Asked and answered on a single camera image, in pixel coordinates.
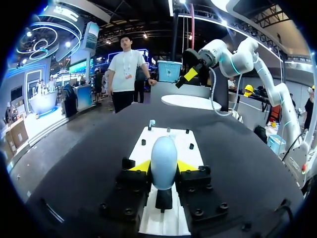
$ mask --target badge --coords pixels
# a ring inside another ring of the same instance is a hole
[[[130,72],[124,72],[124,76],[125,76],[125,79],[132,78],[132,75],[130,74]]]

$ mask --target yellow helmet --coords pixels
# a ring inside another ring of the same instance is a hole
[[[249,96],[251,96],[251,95],[254,93],[253,87],[252,87],[252,85],[250,85],[250,84],[248,84],[248,85],[244,88],[244,90],[248,90],[248,91],[249,91],[249,92],[245,92],[245,93],[244,93],[244,96],[245,96],[245,97],[249,97]]]

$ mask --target white robotic arm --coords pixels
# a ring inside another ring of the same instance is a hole
[[[272,75],[263,60],[255,50],[258,43],[247,38],[242,41],[235,54],[232,54],[222,40],[213,40],[204,46],[199,55],[207,66],[215,66],[219,63],[221,73],[230,78],[241,75],[255,69],[265,86],[268,99],[273,107],[280,105],[282,108],[282,124],[286,134],[286,150],[280,156],[284,157],[284,163],[294,175],[299,187],[306,182],[306,167],[310,144],[301,138],[301,129],[297,121],[295,108],[293,107],[286,84],[274,85]]]

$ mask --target yellow clamp part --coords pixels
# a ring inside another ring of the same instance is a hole
[[[198,73],[194,68],[191,68],[188,73],[184,76],[187,81],[190,81],[193,77],[195,77]]]
[[[142,164],[137,165],[136,167],[133,167],[133,168],[131,168],[129,170],[131,170],[131,171],[141,170],[143,172],[147,172],[148,173],[150,162],[151,162],[150,160],[147,160],[147,161],[143,162]]]
[[[184,172],[184,171],[187,171],[187,170],[190,170],[190,171],[196,171],[198,170],[197,168],[195,168],[194,166],[192,165],[188,165],[180,160],[177,161],[177,164],[178,164],[178,169],[180,172]]]

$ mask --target black cable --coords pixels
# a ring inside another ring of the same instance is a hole
[[[293,215],[291,208],[287,205],[282,205],[277,209],[277,211],[281,210],[281,209],[284,209],[287,212],[289,220],[290,220],[290,222],[292,222],[294,220],[294,215]]]
[[[298,140],[298,138],[300,136],[302,136],[304,134],[304,132],[302,132],[299,136],[297,136],[297,138],[294,140],[293,144],[289,147],[289,149],[287,150],[286,154],[284,155],[282,161],[285,160],[286,156],[288,155],[288,153],[290,152],[290,150],[293,148],[293,146],[295,145],[296,141]]]

